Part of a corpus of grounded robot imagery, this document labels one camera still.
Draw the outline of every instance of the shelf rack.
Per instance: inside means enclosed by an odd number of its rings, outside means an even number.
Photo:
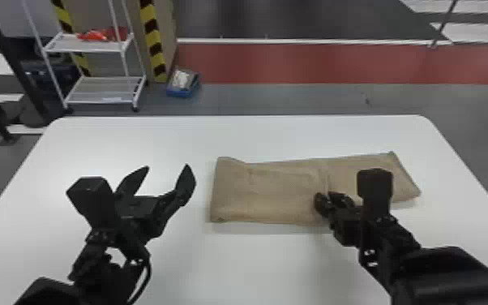
[[[117,16],[113,7],[113,0],[106,0],[108,2],[109,13],[112,17],[113,28],[118,29]],[[139,52],[138,43],[135,39],[135,31],[132,28],[131,18],[126,6],[126,1],[122,1],[122,7],[126,18],[126,24],[129,29],[126,39],[123,41],[118,30],[115,30],[116,41],[82,41],[75,34],[65,33],[60,24],[58,28],[60,32],[51,39],[51,41],[43,46],[40,39],[40,34],[37,31],[36,25],[30,14],[28,8],[28,0],[21,0],[25,15],[30,23],[36,43],[40,47],[41,55],[47,65],[49,75],[54,82],[55,89],[59,98],[61,99],[62,106],[67,113],[71,113],[72,109],[69,104],[132,104],[133,111],[138,111],[138,99],[144,85],[148,83],[146,78],[146,72],[143,68],[143,61]],[[129,68],[126,63],[126,52],[131,45],[135,44],[136,54],[138,55],[139,65],[142,70],[142,75],[131,76],[129,74]],[[74,84],[74,87],[68,92],[66,96],[62,94],[60,85],[54,74],[53,68],[49,62],[49,53],[119,53],[122,60],[122,67],[125,72],[125,76],[118,77],[91,77],[83,75],[81,73],[78,81]]]

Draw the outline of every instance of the concrete floor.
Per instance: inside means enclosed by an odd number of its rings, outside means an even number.
[[[488,191],[488,85],[209,84],[189,100],[166,97],[154,85],[140,107],[138,115],[421,114]],[[75,109],[75,115],[135,115],[128,105]],[[24,135],[17,145],[0,147],[0,194],[38,138]]]

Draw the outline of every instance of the beige towel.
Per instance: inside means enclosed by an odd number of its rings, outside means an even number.
[[[314,194],[338,191],[361,204],[356,175],[359,170],[369,168],[393,173],[393,202],[420,195],[393,152],[269,163],[245,163],[220,157],[216,164],[210,219],[213,222],[319,225],[322,220],[314,210]]]

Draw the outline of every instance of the black cable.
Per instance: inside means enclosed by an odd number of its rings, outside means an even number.
[[[138,288],[135,295],[133,295],[132,298],[129,299],[129,302],[127,302],[127,305],[132,305],[138,300],[140,295],[142,295],[143,290],[146,289],[146,286],[148,285],[149,280],[152,278],[152,265],[149,262],[149,260],[146,262],[144,267],[146,268],[146,277],[142,281],[142,285],[140,285],[140,288]]]

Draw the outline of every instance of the white table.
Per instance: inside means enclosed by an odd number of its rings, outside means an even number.
[[[425,118],[64,118],[0,197],[0,304],[37,277],[66,279],[89,231],[65,195],[77,178],[100,175],[115,187],[150,165],[139,193],[159,195],[185,163],[198,186],[148,244],[152,280],[138,304],[389,304],[356,250],[330,234],[206,219],[218,156],[257,162],[390,150],[423,191],[393,210],[403,226],[426,247],[458,245],[488,265],[488,194]]]

